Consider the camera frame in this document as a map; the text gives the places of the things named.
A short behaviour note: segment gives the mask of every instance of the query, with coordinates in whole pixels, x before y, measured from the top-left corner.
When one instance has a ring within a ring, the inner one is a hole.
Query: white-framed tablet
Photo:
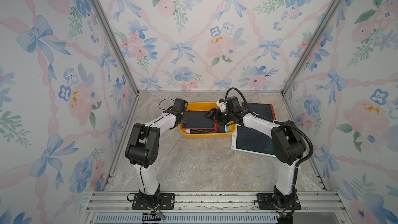
[[[273,154],[272,138],[257,130],[237,125],[232,133],[231,149],[267,157]]]

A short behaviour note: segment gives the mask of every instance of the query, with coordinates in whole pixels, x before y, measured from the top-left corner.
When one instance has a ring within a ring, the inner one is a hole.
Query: vent grille
[[[157,223],[277,223],[275,213],[165,213],[166,219]],[[142,213],[98,213],[97,224],[155,223],[153,217]]]

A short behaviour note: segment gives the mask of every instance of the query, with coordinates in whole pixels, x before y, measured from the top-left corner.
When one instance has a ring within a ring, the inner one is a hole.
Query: robotic arm
[[[165,110],[151,122],[136,123],[127,143],[125,156],[140,177],[138,198],[147,208],[156,208],[160,200],[160,185],[155,176],[153,163],[158,157],[159,138],[167,130],[177,127],[183,119],[188,102],[177,98],[174,106]]]
[[[260,117],[250,109],[243,109],[236,97],[220,99],[216,103],[220,109],[211,109],[205,115],[206,118],[212,119],[219,125],[239,124],[272,137],[274,153],[279,160],[278,181],[274,187],[273,200],[275,206],[280,209],[285,209],[290,205],[294,206],[292,202],[295,201],[298,165],[306,150],[305,142],[301,134],[296,131],[298,129],[294,122],[278,122]]]

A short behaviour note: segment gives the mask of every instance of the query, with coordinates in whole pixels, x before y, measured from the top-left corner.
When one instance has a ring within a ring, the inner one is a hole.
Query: yellow tray
[[[194,102],[188,103],[187,111],[195,111],[195,112],[208,112],[212,108],[220,109],[216,102]],[[182,124],[180,124],[180,132],[186,138],[216,138],[216,137],[228,137],[231,136],[232,133],[236,130],[236,124],[229,126],[229,132],[226,133],[185,133],[185,128],[182,128]]]

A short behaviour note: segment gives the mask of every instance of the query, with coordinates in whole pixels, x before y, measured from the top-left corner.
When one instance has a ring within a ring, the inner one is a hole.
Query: floral wallpaper
[[[0,224],[78,223],[134,95],[87,0],[0,5]]]
[[[286,94],[356,224],[398,223],[397,33],[397,0],[344,0]]]
[[[330,4],[330,0],[99,1],[136,85],[145,91],[229,87],[280,91]],[[321,49],[318,56],[330,52]]]

